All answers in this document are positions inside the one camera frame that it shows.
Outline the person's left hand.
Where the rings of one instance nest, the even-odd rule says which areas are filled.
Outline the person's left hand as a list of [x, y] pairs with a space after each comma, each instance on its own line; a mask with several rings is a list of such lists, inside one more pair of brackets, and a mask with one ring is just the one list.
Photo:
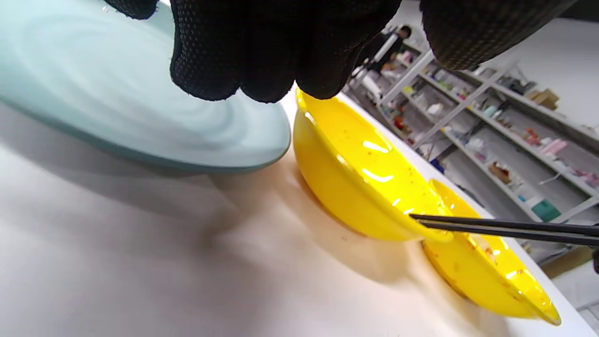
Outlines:
[[[293, 83], [317, 99], [338, 94], [359, 53], [399, 0], [172, 0], [173, 83], [216, 102], [241, 89], [276, 103]], [[451, 70], [490, 60], [540, 30], [571, 0], [422, 0], [434, 56]]]

